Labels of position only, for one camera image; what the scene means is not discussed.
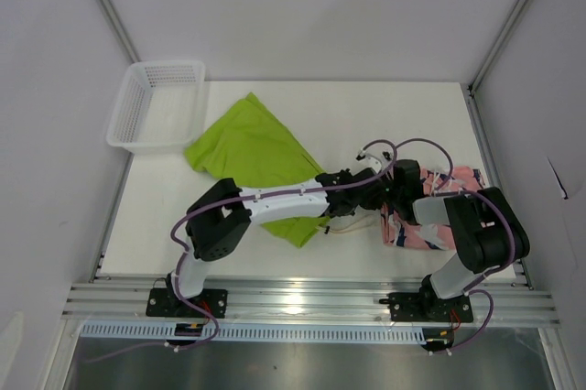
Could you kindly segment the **pink shark print shorts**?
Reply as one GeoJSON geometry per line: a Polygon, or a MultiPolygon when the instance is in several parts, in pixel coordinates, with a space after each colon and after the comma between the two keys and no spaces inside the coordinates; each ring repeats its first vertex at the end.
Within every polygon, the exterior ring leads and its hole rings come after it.
{"type": "MultiPolygon", "coordinates": [[[[484,178],[481,170],[467,166],[456,167],[450,176],[437,170],[421,169],[420,181],[425,195],[434,193],[443,183],[439,192],[478,191],[484,188],[484,178]]],[[[413,250],[440,250],[455,249],[451,229],[448,225],[410,225],[399,218],[395,210],[387,205],[382,207],[381,233],[383,244],[413,250]]]]}

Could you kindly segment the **lime green shorts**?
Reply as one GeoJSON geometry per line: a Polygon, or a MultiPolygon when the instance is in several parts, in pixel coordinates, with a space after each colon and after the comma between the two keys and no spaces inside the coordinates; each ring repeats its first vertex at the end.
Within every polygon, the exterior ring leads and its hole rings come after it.
{"type": "Polygon", "coordinates": [[[238,100],[184,150],[192,170],[239,187],[293,185],[323,167],[253,94],[238,100]]]}

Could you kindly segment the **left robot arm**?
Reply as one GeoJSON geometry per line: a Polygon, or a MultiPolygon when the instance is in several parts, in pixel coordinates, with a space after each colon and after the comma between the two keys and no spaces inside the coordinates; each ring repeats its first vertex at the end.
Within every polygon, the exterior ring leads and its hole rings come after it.
{"type": "Polygon", "coordinates": [[[250,226],[349,216],[358,208],[377,210],[389,191],[389,177],[371,168],[357,174],[321,173],[297,184],[263,189],[239,187],[232,178],[219,180],[170,231],[182,255],[168,275],[167,306],[178,316],[191,315],[210,266],[233,253],[250,226]]]}

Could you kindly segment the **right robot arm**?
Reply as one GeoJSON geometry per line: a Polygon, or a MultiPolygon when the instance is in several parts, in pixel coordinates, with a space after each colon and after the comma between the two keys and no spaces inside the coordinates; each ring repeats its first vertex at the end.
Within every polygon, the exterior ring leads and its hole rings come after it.
{"type": "Polygon", "coordinates": [[[418,309],[429,320],[448,313],[451,298],[469,293],[530,251],[526,231],[503,192],[483,188],[470,170],[461,175],[433,177],[417,161],[400,160],[381,209],[386,244],[454,252],[421,283],[418,309]]]}

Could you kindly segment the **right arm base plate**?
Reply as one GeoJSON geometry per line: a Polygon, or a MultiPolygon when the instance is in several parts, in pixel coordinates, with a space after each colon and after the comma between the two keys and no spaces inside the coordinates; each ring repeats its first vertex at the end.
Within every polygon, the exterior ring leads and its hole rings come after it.
{"type": "Polygon", "coordinates": [[[394,322],[472,323],[468,297],[437,298],[433,292],[392,292],[378,300],[394,322]]]}

